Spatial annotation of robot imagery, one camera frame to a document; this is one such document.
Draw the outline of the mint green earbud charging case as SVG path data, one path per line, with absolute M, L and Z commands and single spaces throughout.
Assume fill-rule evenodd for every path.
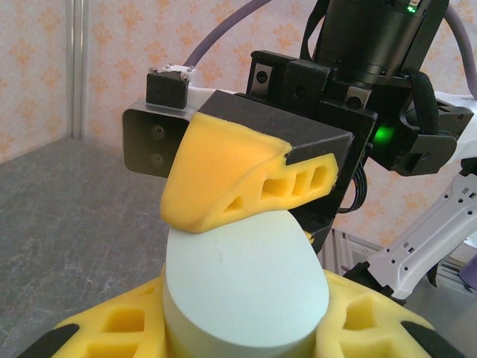
M 171 228 L 163 273 L 175 358 L 312 358 L 329 289 L 290 212 L 200 234 Z

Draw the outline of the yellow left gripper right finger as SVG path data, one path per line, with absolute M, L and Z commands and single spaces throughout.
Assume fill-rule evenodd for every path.
M 423 317 L 384 295 L 324 272 L 329 305 L 315 358 L 464 358 Z

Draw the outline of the wide aluminium mounting rail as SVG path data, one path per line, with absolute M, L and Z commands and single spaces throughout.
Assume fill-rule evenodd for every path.
M 345 232 L 331 229 L 323 247 L 318 253 L 322 267 L 338 275 L 344 275 L 357 263 L 364 262 L 381 247 L 359 239 Z M 477 297 L 477 290 L 472 289 L 460 278 L 460 270 L 477 254 L 477 248 L 467 241 L 460 244 L 447 258 L 443 259 L 437 270 L 438 287 L 448 286 L 455 291 L 462 291 Z

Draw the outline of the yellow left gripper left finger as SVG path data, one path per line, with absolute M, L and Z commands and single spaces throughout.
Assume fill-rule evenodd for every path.
M 22 358 L 168 358 L 162 277 L 63 320 Z

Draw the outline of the aluminium frame post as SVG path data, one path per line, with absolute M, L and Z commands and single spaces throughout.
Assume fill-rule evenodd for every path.
M 81 140 L 84 129 L 89 0 L 66 0 L 66 130 Z

